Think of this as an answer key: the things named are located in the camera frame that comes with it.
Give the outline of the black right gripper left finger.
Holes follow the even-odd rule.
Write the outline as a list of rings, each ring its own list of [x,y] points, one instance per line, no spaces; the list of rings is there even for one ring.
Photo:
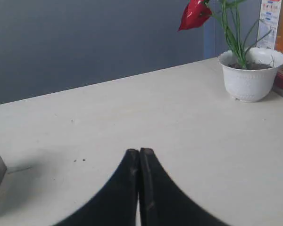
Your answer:
[[[138,202],[139,151],[128,149],[108,182],[58,226],[134,226]]]

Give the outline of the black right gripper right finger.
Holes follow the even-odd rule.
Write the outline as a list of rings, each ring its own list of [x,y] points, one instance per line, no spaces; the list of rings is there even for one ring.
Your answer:
[[[140,149],[140,216],[143,226],[227,225],[191,200],[150,148]]]

